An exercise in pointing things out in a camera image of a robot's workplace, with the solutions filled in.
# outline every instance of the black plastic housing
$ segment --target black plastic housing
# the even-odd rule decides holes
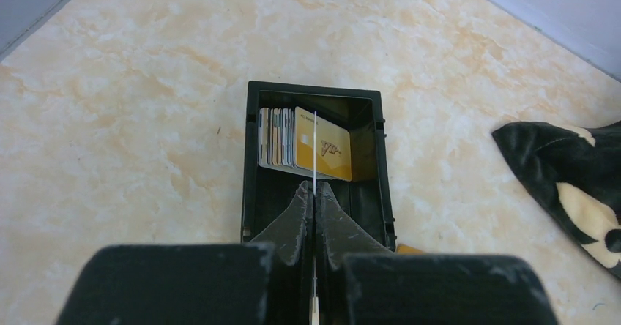
[[[349,131],[352,181],[326,180],[343,210],[375,240],[395,250],[390,204],[382,97],[378,91],[286,83],[248,82],[242,242],[263,231],[308,177],[262,168],[257,163],[259,109],[300,106]]]

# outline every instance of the marble floor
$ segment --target marble floor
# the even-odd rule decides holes
[[[490,131],[618,121],[621,84],[493,4],[72,0],[0,64],[0,323],[52,323],[108,244],[237,242],[249,80],[381,91],[398,242],[518,255],[563,323],[618,321]]]

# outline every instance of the card logo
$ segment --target card logo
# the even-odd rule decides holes
[[[325,157],[326,153],[341,154],[341,149],[337,145],[321,140],[321,156]]]

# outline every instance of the card stack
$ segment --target card stack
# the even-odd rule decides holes
[[[316,156],[317,179],[352,180],[349,132],[321,117],[316,121],[313,153],[313,120],[310,111],[296,107],[261,108],[259,111],[259,165],[287,173],[313,177]]]

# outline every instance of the black and white cloth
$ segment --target black and white cloth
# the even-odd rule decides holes
[[[598,129],[514,122],[492,136],[528,193],[621,279],[621,122]]]

